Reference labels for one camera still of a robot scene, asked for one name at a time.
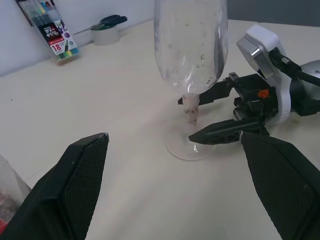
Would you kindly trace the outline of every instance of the white table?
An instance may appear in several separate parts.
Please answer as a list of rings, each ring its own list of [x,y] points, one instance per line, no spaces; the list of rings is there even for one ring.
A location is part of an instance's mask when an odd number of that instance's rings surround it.
[[[252,24],[229,21],[223,78],[254,73],[235,44]],[[303,43],[291,44],[293,54],[312,60],[297,50]],[[167,152],[165,131],[182,110],[155,64],[152,22],[127,30],[115,45],[85,46],[82,55],[65,66],[44,61],[0,79],[0,153],[33,186],[69,144],[109,132],[88,240],[281,239],[239,143],[219,145],[211,158],[195,162]],[[201,107],[199,124],[231,119],[235,97]],[[318,118],[293,116],[271,133],[314,160]]]

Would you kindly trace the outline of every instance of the marker box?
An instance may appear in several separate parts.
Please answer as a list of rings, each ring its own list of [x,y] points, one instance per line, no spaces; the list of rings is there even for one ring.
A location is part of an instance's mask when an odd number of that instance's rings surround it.
[[[78,46],[56,8],[53,0],[15,0],[29,24],[48,46],[57,63],[78,55]]]

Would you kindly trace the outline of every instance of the scissors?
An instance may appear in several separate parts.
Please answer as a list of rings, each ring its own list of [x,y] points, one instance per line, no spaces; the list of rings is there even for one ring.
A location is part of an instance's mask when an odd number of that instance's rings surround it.
[[[113,28],[114,26],[116,26],[118,24],[122,24],[126,21],[128,21],[128,18],[126,16],[120,16],[120,15],[108,16],[108,17],[103,18],[98,24],[92,25],[91,27],[88,27],[88,28],[86,28],[82,31],[79,31],[73,35],[81,34],[81,33],[84,33],[88,30],[96,30],[103,25],[107,26],[109,28]]]

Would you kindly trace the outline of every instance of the black cable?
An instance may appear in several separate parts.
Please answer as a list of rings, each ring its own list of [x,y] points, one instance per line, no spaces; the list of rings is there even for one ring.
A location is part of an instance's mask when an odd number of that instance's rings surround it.
[[[305,81],[320,87],[320,78],[307,74],[303,71],[296,72],[295,76],[302,81]]]

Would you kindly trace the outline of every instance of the plastic bag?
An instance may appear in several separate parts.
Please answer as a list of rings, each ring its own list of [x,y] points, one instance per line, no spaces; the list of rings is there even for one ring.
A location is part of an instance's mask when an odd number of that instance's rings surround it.
[[[0,235],[31,189],[0,155]]]

